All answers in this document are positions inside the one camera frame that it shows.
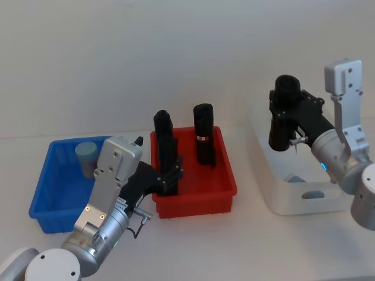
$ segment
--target red plastic bin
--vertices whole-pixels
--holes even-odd
[[[230,167],[223,136],[214,126],[216,167],[198,163],[194,127],[173,129],[178,139],[178,152],[183,156],[183,178],[176,196],[152,195],[160,218],[187,217],[191,215],[227,213],[231,211],[232,198],[237,185]],[[155,132],[151,133],[151,165],[159,170],[158,144]]]

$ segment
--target led light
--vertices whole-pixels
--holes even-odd
[[[323,162],[321,162],[321,166],[322,166],[323,170],[327,172],[327,166]]]

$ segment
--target blue plastic bin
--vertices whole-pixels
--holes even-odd
[[[107,138],[56,140],[49,145],[29,210],[44,233],[73,230],[94,186],[94,179],[82,175],[74,149],[80,142],[94,142],[100,152]]]

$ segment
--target metal bracket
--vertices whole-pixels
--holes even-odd
[[[362,62],[340,60],[325,66],[325,89],[335,104],[337,135],[349,155],[358,158],[369,153],[369,143],[360,123]]]
[[[142,148],[129,143],[123,136],[113,136],[104,141],[90,199],[74,225],[74,229],[82,232],[90,243],[107,221],[121,188],[135,173],[141,156]]]

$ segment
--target table surface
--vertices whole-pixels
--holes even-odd
[[[161,220],[148,196],[142,208],[154,218],[134,240],[120,239],[100,270],[85,280],[336,280],[375,275],[375,232],[349,211],[283,217],[261,196],[246,152],[243,127],[222,128],[238,193],[232,212]],[[149,132],[143,161],[150,161]],[[23,246],[59,247],[68,234],[44,234],[28,216],[51,141],[72,136],[0,139],[0,261]],[[131,225],[139,221],[132,218]]]

